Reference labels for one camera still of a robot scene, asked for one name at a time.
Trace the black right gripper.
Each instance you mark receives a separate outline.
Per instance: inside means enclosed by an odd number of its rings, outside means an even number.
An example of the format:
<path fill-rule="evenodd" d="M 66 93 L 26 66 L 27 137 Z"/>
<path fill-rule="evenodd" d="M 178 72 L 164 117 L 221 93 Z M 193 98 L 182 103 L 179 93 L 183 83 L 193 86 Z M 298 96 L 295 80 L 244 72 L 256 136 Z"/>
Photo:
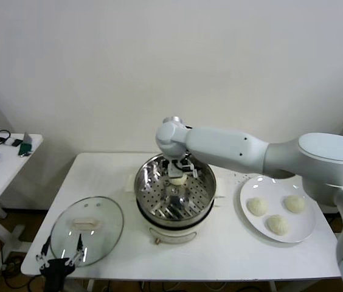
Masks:
<path fill-rule="evenodd" d="M 177 159 L 169 160 L 167 171 L 170 178 L 180 178 L 184 174 L 181 163 Z"/>

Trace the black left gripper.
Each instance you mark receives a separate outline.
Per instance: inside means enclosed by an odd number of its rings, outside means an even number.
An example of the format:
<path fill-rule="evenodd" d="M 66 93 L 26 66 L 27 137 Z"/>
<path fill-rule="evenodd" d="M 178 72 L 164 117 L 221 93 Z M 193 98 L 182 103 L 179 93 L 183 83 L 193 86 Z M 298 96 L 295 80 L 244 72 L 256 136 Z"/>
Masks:
<path fill-rule="evenodd" d="M 50 247 L 51 236 L 48 236 L 43 244 L 39 254 L 35 256 L 36 262 L 39 264 L 40 274 L 45 278 L 44 292 L 63 291 L 66 277 L 75 271 L 85 256 L 85 248 L 81 234 L 78 236 L 77 247 L 75 254 L 63 259 L 47 259 L 47 254 Z"/>

